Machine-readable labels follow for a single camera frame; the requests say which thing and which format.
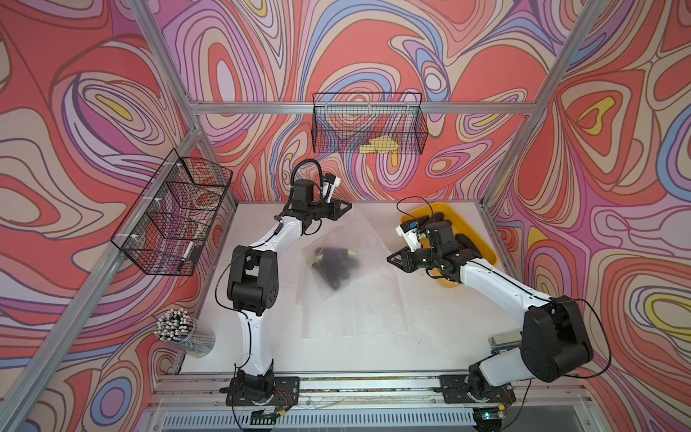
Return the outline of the yellow item in basket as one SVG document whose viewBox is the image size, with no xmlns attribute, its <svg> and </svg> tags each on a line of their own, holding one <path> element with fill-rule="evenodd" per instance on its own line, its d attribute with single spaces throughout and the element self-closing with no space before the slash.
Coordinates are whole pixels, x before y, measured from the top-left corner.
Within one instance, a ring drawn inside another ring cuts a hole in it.
<svg viewBox="0 0 691 432">
<path fill-rule="evenodd" d="M 360 154 L 396 154 L 401 146 L 390 136 L 380 136 L 368 140 L 358 147 Z"/>
</svg>

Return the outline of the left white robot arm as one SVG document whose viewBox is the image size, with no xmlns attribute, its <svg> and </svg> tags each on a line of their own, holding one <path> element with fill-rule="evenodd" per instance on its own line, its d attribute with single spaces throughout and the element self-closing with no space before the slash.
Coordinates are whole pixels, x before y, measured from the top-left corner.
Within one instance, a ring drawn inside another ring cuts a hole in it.
<svg viewBox="0 0 691 432">
<path fill-rule="evenodd" d="M 341 184 L 337 176 L 326 174 L 318 183 L 293 180 L 289 198 L 274 226 L 248 246 L 237 246 L 232 253 L 227 295 L 232 309 L 246 321 L 245 350 L 239 373 L 266 377 L 273 371 L 273 356 L 265 335 L 263 318 L 279 293 L 279 255 L 307 234 L 315 221 L 336 221 L 352 204 L 334 197 Z"/>
</svg>

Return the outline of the clear zip-top bag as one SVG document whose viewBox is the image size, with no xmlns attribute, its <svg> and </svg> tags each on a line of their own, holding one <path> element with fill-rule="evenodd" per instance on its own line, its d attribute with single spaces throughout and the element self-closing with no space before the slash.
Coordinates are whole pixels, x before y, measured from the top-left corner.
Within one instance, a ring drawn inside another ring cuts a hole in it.
<svg viewBox="0 0 691 432">
<path fill-rule="evenodd" d="M 320 304 L 351 292 L 365 299 L 379 291 L 393 295 L 399 283 L 388 255 L 374 226 L 354 208 L 302 248 L 296 302 Z"/>
</svg>

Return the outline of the dark purple eggplant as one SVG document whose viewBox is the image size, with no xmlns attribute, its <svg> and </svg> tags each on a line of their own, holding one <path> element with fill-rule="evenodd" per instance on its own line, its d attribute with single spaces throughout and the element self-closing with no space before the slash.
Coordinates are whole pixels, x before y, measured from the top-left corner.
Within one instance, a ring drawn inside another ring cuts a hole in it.
<svg viewBox="0 0 691 432">
<path fill-rule="evenodd" d="M 339 290 L 351 277 L 351 268 L 344 261 L 324 260 L 320 264 L 320 272 L 327 285 L 333 290 Z"/>
</svg>

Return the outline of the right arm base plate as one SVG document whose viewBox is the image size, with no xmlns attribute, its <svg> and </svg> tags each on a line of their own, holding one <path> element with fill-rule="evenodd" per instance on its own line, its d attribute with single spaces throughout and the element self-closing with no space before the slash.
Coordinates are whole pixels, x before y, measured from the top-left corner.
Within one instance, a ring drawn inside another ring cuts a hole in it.
<svg viewBox="0 0 691 432">
<path fill-rule="evenodd" d="M 475 374 L 443 374 L 439 376 L 439 387 L 435 392 L 442 394 L 446 404 L 495 404 L 510 406 L 516 395 L 510 384 L 492 387 Z"/>
</svg>

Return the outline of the yellow plastic tray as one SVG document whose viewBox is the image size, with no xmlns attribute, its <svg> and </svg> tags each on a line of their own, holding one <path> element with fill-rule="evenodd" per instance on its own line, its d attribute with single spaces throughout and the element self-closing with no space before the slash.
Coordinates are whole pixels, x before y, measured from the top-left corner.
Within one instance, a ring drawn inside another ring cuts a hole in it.
<svg viewBox="0 0 691 432">
<path fill-rule="evenodd" d="M 429 205 L 409 212 L 396 233 L 406 246 L 387 261 L 404 273 L 423 270 L 435 280 L 487 293 L 501 286 L 493 250 L 450 207 Z"/>
</svg>

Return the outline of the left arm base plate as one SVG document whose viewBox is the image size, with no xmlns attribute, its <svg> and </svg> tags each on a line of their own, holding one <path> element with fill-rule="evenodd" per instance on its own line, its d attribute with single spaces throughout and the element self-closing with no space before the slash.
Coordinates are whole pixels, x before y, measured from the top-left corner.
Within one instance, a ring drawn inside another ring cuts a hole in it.
<svg viewBox="0 0 691 432">
<path fill-rule="evenodd" d="M 226 405 L 236 407 L 291 407 L 299 402 L 301 380 L 298 376 L 259 377 L 242 375 L 234 377 L 226 394 Z"/>
</svg>

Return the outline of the clear cup of sticks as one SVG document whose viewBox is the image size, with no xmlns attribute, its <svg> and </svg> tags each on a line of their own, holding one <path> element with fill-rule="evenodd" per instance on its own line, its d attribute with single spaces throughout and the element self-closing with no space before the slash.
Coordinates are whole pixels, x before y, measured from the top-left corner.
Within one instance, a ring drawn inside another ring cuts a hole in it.
<svg viewBox="0 0 691 432">
<path fill-rule="evenodd" d="M 213 332 L 185 309 L 172 309 L 161 315 L 154 334 L 160 341 L 167 342 L 194 358 L 210 354 L 216 342 Z"/>
</svg>

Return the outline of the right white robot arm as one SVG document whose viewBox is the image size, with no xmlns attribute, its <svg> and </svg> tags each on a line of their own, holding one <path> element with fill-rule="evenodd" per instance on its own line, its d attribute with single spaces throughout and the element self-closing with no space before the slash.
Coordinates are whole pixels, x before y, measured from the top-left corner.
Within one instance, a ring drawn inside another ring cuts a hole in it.
<svg viewBox="0 0 691 432">
<path fill-rule="evenodd" d="M 437 270 L 439 278 L 473 288 L 522 324 L 519 347 L 470 366 L 465 387 L 473 401 L 487 401 L 517 381 L 551 383 L 593 360 L 581 309 L 572 298 L 539 293 L 498 270 L 467 236 L 453 233 L 450 221 L 404 221 L 396 233 L 406 245 L 388 256 L 390 264 L 407 274 Z"/>
</svg>

